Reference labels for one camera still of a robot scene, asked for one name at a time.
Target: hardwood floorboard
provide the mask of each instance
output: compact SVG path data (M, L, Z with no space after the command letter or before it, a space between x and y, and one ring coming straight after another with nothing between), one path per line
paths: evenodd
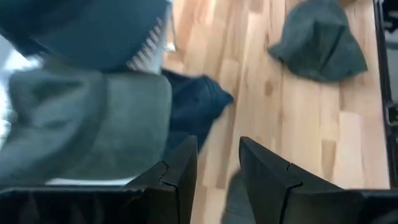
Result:
M235 99L198 161L194 224L220 222L241 136L340 187L389 187L373 2L345 8L368 72L322 84L294 76L267 53L300 1L174 2L178 52L165 54L164 67L207 74Z

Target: green bucket hat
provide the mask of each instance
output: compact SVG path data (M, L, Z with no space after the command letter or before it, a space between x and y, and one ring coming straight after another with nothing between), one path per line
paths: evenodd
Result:
M337 0L297 4L286 18L281 41L268 51L292 73L320 82L338 82L368 69Z

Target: teal fabric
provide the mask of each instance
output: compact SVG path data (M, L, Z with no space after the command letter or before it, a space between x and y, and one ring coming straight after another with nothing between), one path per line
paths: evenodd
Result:
M162 76L51 61L13 74L9 89L17 121L0 150L0 184L134 177L163 154L172 95Z
M142 50L155 26L165 29L169 4L167 0L0 0L0 34L25 54L50 52L76 67L108 71Z
M337 0L297 4L286 18L282 39L268 51L292 73L320 82L338 82L368 69Z

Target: dark corner edge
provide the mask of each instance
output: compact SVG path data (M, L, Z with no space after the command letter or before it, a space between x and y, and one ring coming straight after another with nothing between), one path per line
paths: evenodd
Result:
M374 19L376 25L377 54L379 59L380 87L382 96L382 113L384 118L384 130L386 136L387 160L389 166L389 178L391 188L398 188L398 145L391 127L387 124L386 108L392 103L390 78L387 64L386 40L384 38L382 5L374 0Z

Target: green cloth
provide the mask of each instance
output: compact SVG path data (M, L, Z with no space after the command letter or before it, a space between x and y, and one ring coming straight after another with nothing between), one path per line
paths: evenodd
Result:
M13 74L9 92L17 121L0 150L0 184L134 177L163 154L172 102L163 76L51 61Z
M368 67L336 0L297 4L286 18L282 40L269 53L304 78L338 82Z

